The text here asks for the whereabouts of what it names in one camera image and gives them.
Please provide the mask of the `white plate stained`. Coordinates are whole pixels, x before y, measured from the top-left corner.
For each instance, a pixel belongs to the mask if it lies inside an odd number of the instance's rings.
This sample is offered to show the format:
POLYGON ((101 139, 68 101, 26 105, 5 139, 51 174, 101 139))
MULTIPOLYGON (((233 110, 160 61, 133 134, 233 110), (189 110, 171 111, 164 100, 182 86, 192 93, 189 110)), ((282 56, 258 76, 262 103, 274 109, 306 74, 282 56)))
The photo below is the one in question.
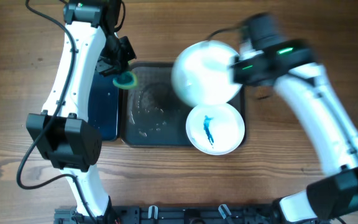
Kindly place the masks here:
POLYGON ((186 105, 219 105, 232 100, 242 88, 234 83, 231 64, 236 50, 217 40, 187 47, 173 63, 171 83, 186 105))

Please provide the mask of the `white plate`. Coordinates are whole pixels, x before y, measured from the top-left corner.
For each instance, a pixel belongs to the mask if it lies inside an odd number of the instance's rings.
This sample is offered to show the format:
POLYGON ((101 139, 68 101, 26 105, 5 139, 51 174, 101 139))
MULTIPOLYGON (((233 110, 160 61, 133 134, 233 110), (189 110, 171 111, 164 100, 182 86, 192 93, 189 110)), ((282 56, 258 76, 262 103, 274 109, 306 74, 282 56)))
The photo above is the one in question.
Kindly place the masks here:
POLYGON ((244 119, 228 103, 195 106, 186 119, 185 128, 192 145, 213 156, 234 151, 246 135, 244 119))

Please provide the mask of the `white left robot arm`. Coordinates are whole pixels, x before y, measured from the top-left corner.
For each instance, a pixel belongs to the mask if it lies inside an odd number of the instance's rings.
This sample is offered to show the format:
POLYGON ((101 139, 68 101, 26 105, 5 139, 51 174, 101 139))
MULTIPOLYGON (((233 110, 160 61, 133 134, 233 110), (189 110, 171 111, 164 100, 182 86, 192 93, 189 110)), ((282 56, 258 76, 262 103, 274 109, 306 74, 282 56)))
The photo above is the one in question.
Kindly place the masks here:
POLYGON ((126 16, 122 1, 67 1, 63 7, 65 44, 51 92, 41 112, 29 114, 31 149, 69 182, 76 207, 65 216, 76 223, 117 223, 111 198, 97 168, 101 133, 88 122, 95 73, 112 77, 115 87, 137 85, 129 62, 136 55, 127 37, 118 37, 126 16))

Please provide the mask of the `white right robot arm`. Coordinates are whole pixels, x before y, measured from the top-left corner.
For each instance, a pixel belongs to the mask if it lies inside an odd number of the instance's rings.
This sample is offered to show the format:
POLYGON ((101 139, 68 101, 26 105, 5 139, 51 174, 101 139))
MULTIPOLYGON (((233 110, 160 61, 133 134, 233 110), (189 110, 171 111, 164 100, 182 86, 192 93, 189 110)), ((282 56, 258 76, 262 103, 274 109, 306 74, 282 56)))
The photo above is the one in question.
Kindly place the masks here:
POLYGON ((323 64, 301 39, 247 38, 232 63, 234 81, 271 86, 293 110, 321 163, 324 178, 276 199, 274 223, 328 221, 358 211, 358 130, 323 64))

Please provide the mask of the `green yellow sponge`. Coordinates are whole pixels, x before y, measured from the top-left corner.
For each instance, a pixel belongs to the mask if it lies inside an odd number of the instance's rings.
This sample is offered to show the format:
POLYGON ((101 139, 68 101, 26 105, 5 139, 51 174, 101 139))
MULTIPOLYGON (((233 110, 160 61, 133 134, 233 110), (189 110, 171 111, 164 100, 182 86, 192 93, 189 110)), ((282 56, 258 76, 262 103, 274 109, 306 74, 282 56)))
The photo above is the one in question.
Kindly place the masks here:
POLYGON ((126 71, 119 76, 113 78, 113 85, 123 90, 130 90, 138 85, 138 80, 135 73, 126 71))

